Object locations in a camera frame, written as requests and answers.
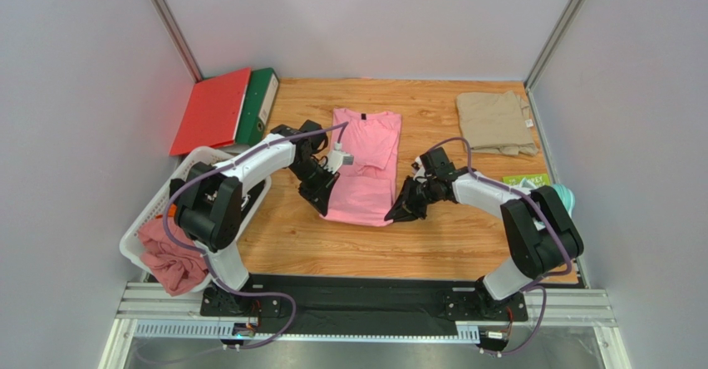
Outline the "pink t-shirt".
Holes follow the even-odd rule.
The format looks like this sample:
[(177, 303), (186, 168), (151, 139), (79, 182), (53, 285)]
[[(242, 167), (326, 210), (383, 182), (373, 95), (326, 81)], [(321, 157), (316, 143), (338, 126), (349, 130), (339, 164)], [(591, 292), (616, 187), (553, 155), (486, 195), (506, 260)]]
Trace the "pink t-shirt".
[(401, 139), (402, 116), (392, 111), (360, 113), (337, 108), (332, 113), (335, 125), (347, 123), (345, 130), (336, 130), (342, 149), (353, 155), (353, 163), (339, 169), (328, 203), (328, 221), (369, 227), (384, 227), (391, 223), (385, 217), (396, 196), (398, 149)]

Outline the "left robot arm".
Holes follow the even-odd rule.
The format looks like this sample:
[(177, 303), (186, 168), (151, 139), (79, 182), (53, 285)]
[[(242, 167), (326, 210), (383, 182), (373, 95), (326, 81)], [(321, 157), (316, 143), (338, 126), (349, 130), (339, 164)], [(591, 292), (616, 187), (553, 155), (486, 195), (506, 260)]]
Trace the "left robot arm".
[(342, 125), (324, 128), (314, 121), (300, 127), (278, 125), (255, 146), (215, 165), (194, 164), (184, 180), (172, 180), (169, 203), (175, 205), (174, 222), (192, 241), (181, 248), (198, 253), (206, 264), (211, 285), (203, 295), (200, 313), (206, 317), (256, 317), (296, 311), (294, 298), (283, 292), (249, 289), (250, 273), (238, 250), (238, 239), (252, 221), (271, 184), (271, 176), (290, 170), (297, 192), (318, 214), (328, 213), (339, 169), (350, 164), (336, 143), (322, 159), (329, 134)]

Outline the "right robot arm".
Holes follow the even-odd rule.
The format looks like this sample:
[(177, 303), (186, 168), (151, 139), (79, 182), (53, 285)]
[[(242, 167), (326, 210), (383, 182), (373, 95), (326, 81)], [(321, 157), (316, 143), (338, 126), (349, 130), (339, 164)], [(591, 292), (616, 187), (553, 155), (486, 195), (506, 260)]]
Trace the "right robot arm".
[(413, 167), (387, 221), (425, 219), (429, 205), (450, 201), (503, 222), (510, 257), (476, 281), (474, 315), (492, 319), (507, 313), (524, 288), (583, 254), (582, 237), (554, 187), (514, 188), (477, 170), (456, 168), (441, 147), (419, 156)]

